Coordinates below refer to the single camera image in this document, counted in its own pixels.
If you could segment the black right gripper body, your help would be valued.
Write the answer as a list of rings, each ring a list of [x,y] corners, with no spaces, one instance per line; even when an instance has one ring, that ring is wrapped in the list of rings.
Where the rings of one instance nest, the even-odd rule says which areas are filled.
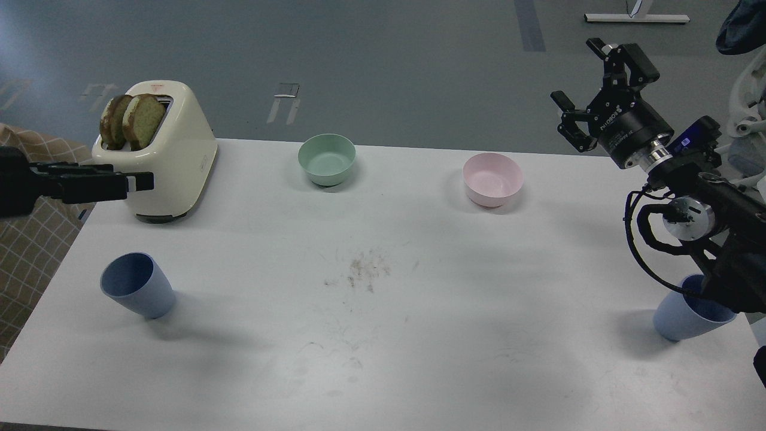
[[[621,168],[641,149],[660,136],[667,142],[673,128],[646,102],[640,93],[602,90],[590,103],[590,135]]]

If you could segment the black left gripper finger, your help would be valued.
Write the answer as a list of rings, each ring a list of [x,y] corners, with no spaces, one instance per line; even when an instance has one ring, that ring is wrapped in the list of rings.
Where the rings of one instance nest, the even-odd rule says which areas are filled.
[[[112,164],[31,163],[30,170],[39,194],[64,204],[126,200],[155,188],[153,172],[118,172]]]

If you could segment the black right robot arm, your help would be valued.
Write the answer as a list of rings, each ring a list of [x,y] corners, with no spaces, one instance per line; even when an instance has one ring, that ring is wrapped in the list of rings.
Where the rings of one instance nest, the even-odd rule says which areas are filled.
[[[637,264],[684,299],[764,312],[764,204],[717,174],[720,124],[703,116],[675,136],[640,94],[660,77],[644,51],[599,38],[586,46],[603,63],[601,89],[584,109],[553,91],[561,110],[557,130],[581,153],[601,147],[618,168],[646,173],[646,184],[628,194],[623,218]],[[697,291],[654,273],[637,250],[636,233],[653,250],[691,257],[701,272]]]

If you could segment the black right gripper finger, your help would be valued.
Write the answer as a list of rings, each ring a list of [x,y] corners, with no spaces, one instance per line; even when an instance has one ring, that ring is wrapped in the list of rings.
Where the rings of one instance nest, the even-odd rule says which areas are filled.
[[[599,100],[616,100],[632,96],[640,100],[641,91],[659,80],[660,73],[636,43],[606,44],[601,38],[586,39],[586,46],[603,63]]]
[[[564,93],[564,91],[556,90],[550,93],[554,104],[561,110],[560,123],[557,126],[558,133],[574,147],[577,152],[588,152],[593,150],[597,145],[597,139],[591,136],[590,133],[578,126],[578,123],[587,123],[590,125],[596,121],[596,115],[591,110],[577,109],[574,103]]]

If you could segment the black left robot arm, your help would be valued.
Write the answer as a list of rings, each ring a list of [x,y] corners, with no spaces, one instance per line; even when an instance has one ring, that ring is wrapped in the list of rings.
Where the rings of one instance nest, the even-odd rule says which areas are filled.
[[[15,147],[1,150],[1,216],[29,216],[38,198],[63,204],[125,200],[129,193],[155,188],[152,172],[118,172],[110,164],[31,163]]]

